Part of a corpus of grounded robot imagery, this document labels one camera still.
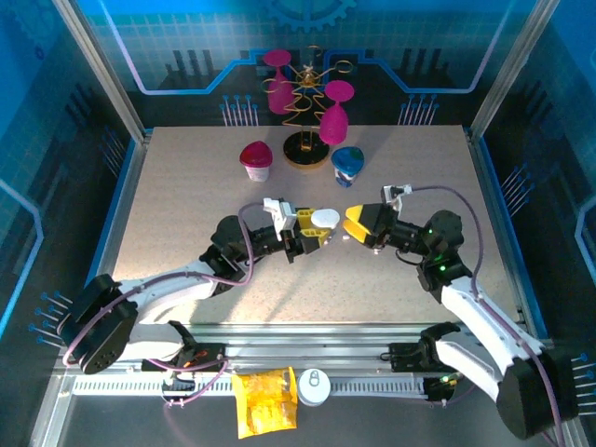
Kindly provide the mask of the white cup blue lid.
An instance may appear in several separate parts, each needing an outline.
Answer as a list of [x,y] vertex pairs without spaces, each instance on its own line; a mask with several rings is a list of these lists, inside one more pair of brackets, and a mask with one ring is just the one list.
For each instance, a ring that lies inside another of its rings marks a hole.
[[345,188],[350,187],[358,178],[364,164],[364,154],[356,146],[339,148],[332,154],[335,180]]

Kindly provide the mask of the white cup red lid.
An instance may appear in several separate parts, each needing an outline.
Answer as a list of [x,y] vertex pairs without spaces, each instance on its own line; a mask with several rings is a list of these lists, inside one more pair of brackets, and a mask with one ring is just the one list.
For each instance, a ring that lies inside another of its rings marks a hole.
[[265,142],[252,142],[241,151],[239,162],[251,181],[264,183],[269,178],[273,153]]

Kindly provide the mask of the pink wine glass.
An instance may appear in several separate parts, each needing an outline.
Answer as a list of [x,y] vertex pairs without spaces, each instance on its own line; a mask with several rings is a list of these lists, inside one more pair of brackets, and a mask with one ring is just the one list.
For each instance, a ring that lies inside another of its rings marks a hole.
[[292,84],[282,69],[290,64],[291,53],[285,49],[273,49],[264,54],[263,62],[275,69],[274,76],[264,81],[269,110],[275,115],[286,115],[294,96]]
[[333,80],[325,88],[324,94],[333,101],[320,120],[320,139],[328,145],[342,143],[347,135],[348,116],[343,107],[345,102],[354,97],[355,90],[343,80]]

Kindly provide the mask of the white tin can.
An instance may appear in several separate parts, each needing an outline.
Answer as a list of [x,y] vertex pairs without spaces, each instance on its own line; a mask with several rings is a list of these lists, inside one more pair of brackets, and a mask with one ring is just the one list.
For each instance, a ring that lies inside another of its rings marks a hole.
[[321,369],[304,370],[297,380],[297,393],[304,405],[318,407],[331,395],[331,380]]

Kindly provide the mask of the black controller box green light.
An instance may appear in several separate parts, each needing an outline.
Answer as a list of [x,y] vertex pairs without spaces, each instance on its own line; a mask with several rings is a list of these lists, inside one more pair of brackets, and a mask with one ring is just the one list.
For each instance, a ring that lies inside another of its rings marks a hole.
[[445,406],[454,396],[455,389],[464,378],[460,372],[445,373],[437,377],[426,377],[423,380],[424,394],[427,401]]

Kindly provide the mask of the yellow snack bag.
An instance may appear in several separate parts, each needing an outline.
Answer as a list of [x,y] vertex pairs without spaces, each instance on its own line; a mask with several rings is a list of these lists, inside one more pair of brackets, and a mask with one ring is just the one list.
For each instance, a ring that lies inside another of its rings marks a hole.
[[292,367],[231,378],[237,408],[237,436],[297,428],[298,395]]

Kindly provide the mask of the aluminium table side rail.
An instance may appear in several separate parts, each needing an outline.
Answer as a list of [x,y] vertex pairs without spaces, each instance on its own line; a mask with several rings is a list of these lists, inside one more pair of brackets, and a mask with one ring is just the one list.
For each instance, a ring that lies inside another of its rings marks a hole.
[[147,129],[141,142],[132,140],[120,170],[102,232],[84,285],[96,276],[115,272],[115,264],[124,238],[132,203],[141,178],[142,166],[153,131]]
[[521,311],[529,332],[536,338],[548,340],[549,331],[522,258],[522,251],[486,143],[483,138],[474,141],[469,127],[463,127],[463,130],[516,306]]

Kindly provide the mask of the aluminium mounting rail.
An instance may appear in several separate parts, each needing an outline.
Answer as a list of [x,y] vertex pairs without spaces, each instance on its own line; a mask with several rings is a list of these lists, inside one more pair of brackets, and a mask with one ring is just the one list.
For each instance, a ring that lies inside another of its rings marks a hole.
[[[473,333],[451,322],[422,324],[166,324],[99,322],[78,342],[69,359],[86,374],[105,370],[117,361],[170,360],[185,345],[225,344],[225,357],[240,370],[276,365],[332,370],[372,367],[393,343],[416,344],[428,339],[435,347],[457,349],[467,360],[497,368],[509,358],[491,347],[487,330]],[[442,370],[464,369],[453,358],[436,360]]]

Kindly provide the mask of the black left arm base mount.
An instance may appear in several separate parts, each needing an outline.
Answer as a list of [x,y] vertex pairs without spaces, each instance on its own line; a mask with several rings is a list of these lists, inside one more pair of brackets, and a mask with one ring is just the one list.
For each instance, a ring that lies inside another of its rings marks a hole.
[[225,349],[226,345],[219,343],[185,345],[170,360],[144,359],[141,371],[146,373],[217,372],[226,360]]

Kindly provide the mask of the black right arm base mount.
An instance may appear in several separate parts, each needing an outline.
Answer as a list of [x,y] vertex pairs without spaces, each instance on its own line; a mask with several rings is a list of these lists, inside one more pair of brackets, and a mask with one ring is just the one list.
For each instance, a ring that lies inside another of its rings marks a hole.
[[387,359],[393,373],[437,372],[440,364],[432,358],[429,344],[393,343],[388,346]]

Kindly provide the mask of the aluminium frame post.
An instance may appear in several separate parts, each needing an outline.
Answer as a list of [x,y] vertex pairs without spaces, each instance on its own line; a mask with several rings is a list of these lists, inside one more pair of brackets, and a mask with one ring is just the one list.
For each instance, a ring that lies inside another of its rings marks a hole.
[[493,85],[471,123],[468,131],[471,142],[478,142],[489,128],[560,2],[561,0],[536,0]]
[[129,135],[136,143],[144,143],[147,134],[142,121],[82,10],[75,0],[51,0],[51,2],[83,53]]

